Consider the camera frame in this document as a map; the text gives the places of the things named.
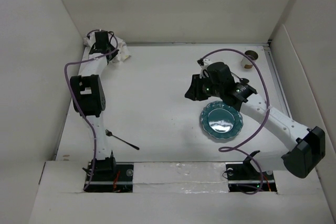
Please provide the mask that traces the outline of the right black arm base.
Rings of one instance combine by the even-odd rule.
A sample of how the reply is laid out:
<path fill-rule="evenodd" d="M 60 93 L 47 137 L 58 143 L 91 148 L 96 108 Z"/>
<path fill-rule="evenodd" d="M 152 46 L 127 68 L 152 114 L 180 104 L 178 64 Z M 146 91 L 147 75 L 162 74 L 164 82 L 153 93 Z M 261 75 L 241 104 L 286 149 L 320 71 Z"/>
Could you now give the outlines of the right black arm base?
<path fill-rule="evenodd" d="M 246 157 L 242 162 L 225 164 L 226 169 L 222 172 L 222 177 L 227 179 L 230 193 L 277 192 L 273 173 L 269 175 L 263 172 L 261 177 L 259 169 L 254 168 L 253 163 L 250 157 Z"/>

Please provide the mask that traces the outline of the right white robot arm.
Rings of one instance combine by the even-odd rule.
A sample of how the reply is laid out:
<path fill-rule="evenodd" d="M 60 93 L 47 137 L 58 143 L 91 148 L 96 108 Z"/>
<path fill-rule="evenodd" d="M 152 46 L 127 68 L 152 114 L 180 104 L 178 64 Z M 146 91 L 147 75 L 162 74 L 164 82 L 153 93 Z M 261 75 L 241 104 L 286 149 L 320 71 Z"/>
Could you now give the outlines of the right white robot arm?
<path fill-rule="evenodd" d="M 206 58 L 197 61 L 201 73 L 192 76 L 190 88 L 185 97 L 192 101 L 204 101 L 217 97 L 237 112 L 259 122 L 260 127 L 248 139 L 235 147 L 222 147 L 221 152 L 239 150 L 251 141 L 263 128 L 271 132 L 287 148 L 284 154 L 274 155 L 269 162 L 255 160 L 243 165 L 243 173 L 254 179 L 261 171 L 286 169 L 298 178 L 306 178 L 325 157 L 326 134 L 316 126 L 308 128 L 279 110 L 270 106 L 269 98 L 263 99 L 249 81 L 241 78 L 238 82 L 223 62 L 211 62 Z"/>

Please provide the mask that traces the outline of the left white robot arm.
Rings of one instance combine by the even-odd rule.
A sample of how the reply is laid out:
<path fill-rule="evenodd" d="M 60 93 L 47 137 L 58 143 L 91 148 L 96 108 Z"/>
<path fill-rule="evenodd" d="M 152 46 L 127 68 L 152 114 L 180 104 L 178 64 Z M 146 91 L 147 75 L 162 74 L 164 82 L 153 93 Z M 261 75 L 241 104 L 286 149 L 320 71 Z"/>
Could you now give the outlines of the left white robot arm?
<path fill-rule="evenodd" d="M 66 78 L 72 96 L 74 109 L 88 124 L 93 138 L 93 158 L 83 170 L 89 180 L 113 180 L 117 175 L 116 160 L 103 126 L 103 111 L 106 98 L 100 76 L 107 65 L 118 54 L 118 45 L 112 45 L 114 32 L 94 30 L 87 35 L 93 38 L 88 59 L 79 62 L 84 68 L 77 76 Z"/>

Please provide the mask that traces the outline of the floral animal print napkin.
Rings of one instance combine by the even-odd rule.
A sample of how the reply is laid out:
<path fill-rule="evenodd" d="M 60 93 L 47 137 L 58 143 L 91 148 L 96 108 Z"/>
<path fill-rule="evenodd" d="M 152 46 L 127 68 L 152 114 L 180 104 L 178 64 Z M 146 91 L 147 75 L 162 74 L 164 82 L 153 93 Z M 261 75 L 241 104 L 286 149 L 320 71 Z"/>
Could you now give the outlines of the floral animal print napkin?
<path fill-rule="evenodd" d="M 124 40 L 119 37 L 108 35 L 108 39 L 110 44 L 115 47 L 117 46 L 117 51 L 115 52 L 115 56 L 112 56 L 112 59 L 109 61 L 111 64 L 118 64 L 119 62 L 124 62 L 131 54 Z M 91 34 L 89 38 L 85 37 L 83 39 L 83 44 L 85 45 L 85 50 L 90 54 L 90 50 L 93 44 L 96 42 L 94 34 Z"/>

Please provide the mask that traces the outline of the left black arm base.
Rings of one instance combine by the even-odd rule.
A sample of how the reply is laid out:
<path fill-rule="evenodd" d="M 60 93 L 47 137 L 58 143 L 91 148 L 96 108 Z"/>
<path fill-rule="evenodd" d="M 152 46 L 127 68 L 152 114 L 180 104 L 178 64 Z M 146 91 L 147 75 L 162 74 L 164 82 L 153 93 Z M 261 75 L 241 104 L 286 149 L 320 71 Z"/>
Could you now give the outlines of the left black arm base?
<path fill-rule="evenodd" d="M 133 163 L 115 163 L 108 165 L 107 161 L 96 161 L 91 178 L 91 162 L 83 168 L 86 179 L 83 190 L 87 193 L 132 193 Z"/>

